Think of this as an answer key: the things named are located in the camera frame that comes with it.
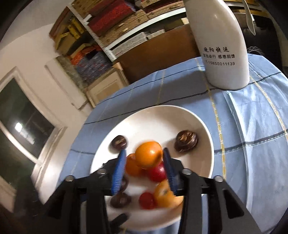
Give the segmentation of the dark brown chestnut fruit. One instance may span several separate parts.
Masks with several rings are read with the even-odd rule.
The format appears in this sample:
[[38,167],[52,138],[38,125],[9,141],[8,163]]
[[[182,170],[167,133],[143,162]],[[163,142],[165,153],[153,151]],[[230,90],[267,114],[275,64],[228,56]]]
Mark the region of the dark brown chestnut fruit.
[[127,140],[124,136],[118,135],[111,141],[111,146],[115,150],[120,151],[120,150],[125,149],[127,147]]

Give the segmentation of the small red cherry tomato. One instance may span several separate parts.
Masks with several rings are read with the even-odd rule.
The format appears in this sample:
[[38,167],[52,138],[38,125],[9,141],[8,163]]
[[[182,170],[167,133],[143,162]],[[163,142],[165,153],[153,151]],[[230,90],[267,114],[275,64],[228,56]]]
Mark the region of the small red cherry tomato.
[[145,210],[152,210],[157,207],[154,195],[149,192],[144,192],[139,197],[139,205]]

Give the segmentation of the white ceramic plate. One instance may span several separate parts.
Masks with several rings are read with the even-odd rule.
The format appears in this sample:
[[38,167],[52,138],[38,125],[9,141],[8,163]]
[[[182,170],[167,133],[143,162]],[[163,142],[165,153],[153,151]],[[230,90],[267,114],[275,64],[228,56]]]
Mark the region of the white ceramic plate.
[[138,111],[116,125],[96,151],[90,171],[94,172],[118,156],[120,140],[126,141],[125,193],[131,202],[121,208],[106,197],[109,219],[128,212],[123,227],[151,231],[167,227],[181,218],[183,199],[172,195],[163,168],[162,150],[202,177],[211,177],[214,147],[204,122],[193,112],[177,106],[154,106]]

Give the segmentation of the blue checked tablecloth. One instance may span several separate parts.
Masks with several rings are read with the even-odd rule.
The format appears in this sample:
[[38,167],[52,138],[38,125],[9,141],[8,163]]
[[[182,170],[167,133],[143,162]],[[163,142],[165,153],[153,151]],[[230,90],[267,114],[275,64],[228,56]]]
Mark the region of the blue checked tablecloth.
[[104,137],[126,117],[155,105],[198,115],[214,144],[214,175],[246,203],[262,233],[287,210],[287,77],[268,59],[248,55],[250,82],[238,91],[207,84],[201,58],[152,73],[98,104],[76,136],[60,173],[87,176]]

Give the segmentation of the red plum fruit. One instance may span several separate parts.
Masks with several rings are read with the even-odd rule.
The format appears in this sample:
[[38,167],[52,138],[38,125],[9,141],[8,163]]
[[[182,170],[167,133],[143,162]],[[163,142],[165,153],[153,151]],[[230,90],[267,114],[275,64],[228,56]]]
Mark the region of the red plum fruit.
[[156,167],[150,168],[147,170],[147,177],[150,181],[155,183],[160,183],[163,180],[167,179],[167,175],[165,172],[164,164],[161,162]]

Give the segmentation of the white metal shelf rack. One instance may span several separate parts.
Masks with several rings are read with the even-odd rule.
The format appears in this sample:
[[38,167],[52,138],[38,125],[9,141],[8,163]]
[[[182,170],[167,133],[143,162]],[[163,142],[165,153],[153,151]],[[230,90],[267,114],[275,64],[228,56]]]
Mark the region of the white metal shelf rack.
[[168,19],[169,17],[172,16],[176,16],[182,13],[186,12],[185,7],[182,8],[175,8],[172,9],[171,11],[161,14],[159,16],[156,16],[152,19],[149,19],[147,21],[143,21],[137,25],[134,28],[131,29],[127,29],[127,27],[121,29],[121,33],[120,36],[118,38],[116,38],[114,41],[112,41],[111,43],[105,45],[104,42],[94,33],[94,31],[88,26],[88,21],[87,19],[89,17],[87,17],[87,19],[83,19],[80,14],[75,10],[75,8],[73,7],[73,5],[70,3],[67,5],[67,8],[73,13],[73,15],[80,21],[80,23],[82,24],[82,26],[87,30],[87,32],[89,32],[89,34],[92,36],[92,38],[94,39],[94,41],[101,47],[101,49],[103,50],[103,52],[108,56],[108,58],[110,59],[111,62],[115,61],[117,59],[117,57],[113,54],[112,50],[115,46],[117,46],[119,43],[121,43],[122,41],[124,41],[125,39],[127,39],[128,37],[132,36],[133,34],[141,31],[144,28],[147,28],[148,26],[151,26],[152,24],[155,24],[159,21],[162,21],[164,19]]

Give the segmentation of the dark brown spiral fruit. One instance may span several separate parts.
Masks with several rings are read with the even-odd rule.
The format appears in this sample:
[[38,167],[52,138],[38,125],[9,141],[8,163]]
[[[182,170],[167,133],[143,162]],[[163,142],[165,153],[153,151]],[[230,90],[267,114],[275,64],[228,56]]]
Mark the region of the dark brown spiral fruit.
[[191,151],[198,144],[198,136],[191,130],[180,131],[174,143],[174,148],[179,153]]

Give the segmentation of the blue patterned boxes stack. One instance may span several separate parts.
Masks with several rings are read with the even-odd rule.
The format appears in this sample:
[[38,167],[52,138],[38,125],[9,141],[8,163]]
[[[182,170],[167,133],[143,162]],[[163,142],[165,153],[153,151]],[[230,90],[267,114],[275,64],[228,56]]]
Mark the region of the blue patterned boxes stack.
[[86,85],[90,85],[112,67],[110,59],[103,52],[92,51],[74,65],[75,70]]

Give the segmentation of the orange round fruit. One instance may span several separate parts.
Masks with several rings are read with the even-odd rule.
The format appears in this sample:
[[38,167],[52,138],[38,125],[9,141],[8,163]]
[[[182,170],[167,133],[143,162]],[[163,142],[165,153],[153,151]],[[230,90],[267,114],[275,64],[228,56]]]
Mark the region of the orange round fruit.
[[162,146],[156,141],[144,142],[135,151],[136,163],[143,169],[156,167],[161,163],[162,158]]

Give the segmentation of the brown wooden board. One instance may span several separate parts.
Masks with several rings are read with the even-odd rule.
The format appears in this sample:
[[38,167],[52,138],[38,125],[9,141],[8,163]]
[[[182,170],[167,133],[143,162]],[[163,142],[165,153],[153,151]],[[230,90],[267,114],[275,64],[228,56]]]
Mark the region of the brown wooden board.
[[152,38],[117,58],[129,83],[186,60],[199,57],[188,24]]

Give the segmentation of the pale yellow apple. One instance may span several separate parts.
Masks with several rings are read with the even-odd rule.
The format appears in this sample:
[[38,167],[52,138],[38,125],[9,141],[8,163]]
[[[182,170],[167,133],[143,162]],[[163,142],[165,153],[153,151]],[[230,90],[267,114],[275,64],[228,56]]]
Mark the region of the pale yellow apple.
[[154,190],[154,198],[158,208],[175,208],[184,200],[183,196],[174,195],[167,180],[163,180],[157,185]]

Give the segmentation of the white thermos jug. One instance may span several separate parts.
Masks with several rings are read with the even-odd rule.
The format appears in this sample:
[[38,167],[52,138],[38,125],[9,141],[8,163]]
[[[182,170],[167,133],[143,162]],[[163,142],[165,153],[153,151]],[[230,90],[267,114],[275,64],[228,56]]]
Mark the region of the white thermos jug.
[[240,25],[224,1],[184,1],[208,82],[223,90],[249,83],[248,54]]

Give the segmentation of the orange tangerine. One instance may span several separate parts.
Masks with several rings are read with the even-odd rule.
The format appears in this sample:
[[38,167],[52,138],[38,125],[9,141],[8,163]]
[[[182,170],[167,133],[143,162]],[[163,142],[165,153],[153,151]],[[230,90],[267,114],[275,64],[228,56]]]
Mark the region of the orange tangerine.
[[145,177],[145,170],[139,167],[135,160],[135,154],[129,154],[126,158],[126,173],[133,177]]

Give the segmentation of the dark purple fruit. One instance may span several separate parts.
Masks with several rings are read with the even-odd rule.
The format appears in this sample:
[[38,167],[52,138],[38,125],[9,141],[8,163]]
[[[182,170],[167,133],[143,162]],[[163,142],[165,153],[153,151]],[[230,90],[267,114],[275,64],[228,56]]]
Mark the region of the dark purple fruit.
[[124,208],[129,205],[132,201],[131,196],[124,192],[117,193],[116,195],[112,196],[110,200],[110,204],[112,207],[116,209]]

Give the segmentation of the window with white frame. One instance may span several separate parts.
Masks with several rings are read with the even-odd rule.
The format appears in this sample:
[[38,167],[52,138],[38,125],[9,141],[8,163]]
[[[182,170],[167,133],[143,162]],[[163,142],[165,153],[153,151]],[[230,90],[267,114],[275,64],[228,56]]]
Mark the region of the window with white frame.
[[66,127],[24,80],[18,67],[1,78],[1,205],[14,209],[18,183],[39,189]]

